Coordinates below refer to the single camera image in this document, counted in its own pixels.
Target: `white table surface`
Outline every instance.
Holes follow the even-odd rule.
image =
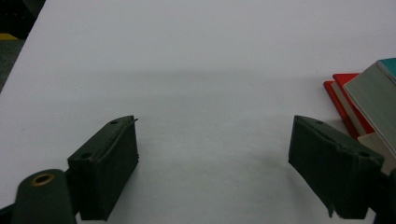
[[[329,218],[288,151],[295,114],[346,131],[322,82],[395,57],[395,11],[394,0],[48,0],[0,94],[0,207],[26,176],[66,170],[105,123],[135,115],[141,159],[108,223],[372,223],[372,211]]]

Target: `screw hole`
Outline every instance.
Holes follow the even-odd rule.
[[[32,185],[35,187],[43,186],[48,184],[52,179],[55,177],[54,174],[43,174],[43,175],[38,175],[32,180]]]
[[[359,152],[359,155],[363,157],[370,157],[370,154],[368,154],[367,152]]]
[[[82,159],[88,159],[90,156],[91,156],[91,153],[90,152],[86,152],[86,153],[81,155],[81,158]]]

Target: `red book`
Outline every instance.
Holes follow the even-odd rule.
[[[349,98],[349,95],[347,94],[347,92],[344,89],[344,85],[347,84],[348,81],[352,80],[357,75],[358,75],[358,73],[334,74],[332,76],[332,78],[334,78],[335,83],[338,85],[339,90],[344,95],[344,98],[346,99],[347,103],[349,104],[350,109],[353,112],[353,114],[349,113],[349,117],[352,119],[352,116],[355,115],[356,118],[353,118],[353,119],[356,119],[360,124],[359,127],[357,127],[358,125],[355,125],[355,128],[357,129],[358,133],[361,133],[361,135],[364,135],[367,133],[373,133],[374,129],[370,125],[370,123],[367,121],[367,119],[363,116],[363,114],[359,111],[359,109],[353,104],[352,100]],[[344,105],[344,108],[346,110],[346,113],[348,114],[349,108],[346,108],[345,105]]]
[[[349,134],[357,139],[360,135],[358,131],[356,131],[355,126],[353,125],[352,121],[350,120],[349,116],[347,115],[347,112],[345,111],[343,105],[341,104],[340,100],[338,100],[337,95],[335,94],[334,90],[332,89],[332,84],[334,81],[325,81],[323,83],[324,88],[326,89],[327,93],[330,96],[330,99],[332,99],[332,103],[335,105],[335,108],[338,111],[338,114],[340,114],[341,119],[343,120],[344,124],[346,125],[347,130],[349,131]]]

